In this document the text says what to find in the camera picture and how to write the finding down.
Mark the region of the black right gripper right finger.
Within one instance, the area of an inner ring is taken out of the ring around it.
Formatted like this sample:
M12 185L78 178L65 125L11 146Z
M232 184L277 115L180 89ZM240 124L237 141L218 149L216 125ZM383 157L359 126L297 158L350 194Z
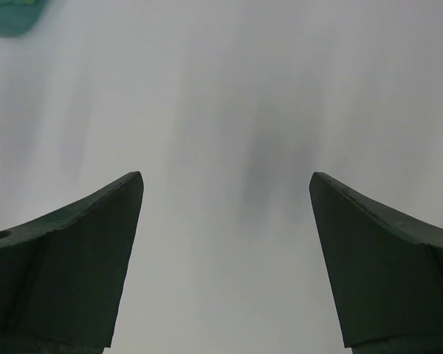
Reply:
M309 194L345 347L443 353L443 229L326 173Z

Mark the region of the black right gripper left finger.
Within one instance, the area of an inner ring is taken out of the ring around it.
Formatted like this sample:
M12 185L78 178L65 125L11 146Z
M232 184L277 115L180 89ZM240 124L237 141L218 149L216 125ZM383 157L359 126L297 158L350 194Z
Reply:
M111 346L142 206L130 172L0 231L0 353L102 353Z

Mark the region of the teal plastic bin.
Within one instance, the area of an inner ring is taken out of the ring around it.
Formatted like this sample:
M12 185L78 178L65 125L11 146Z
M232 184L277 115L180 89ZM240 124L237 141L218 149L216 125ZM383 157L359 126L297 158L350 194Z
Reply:
M0 1L0 38L14 38L29 32L48 4L47 0Z

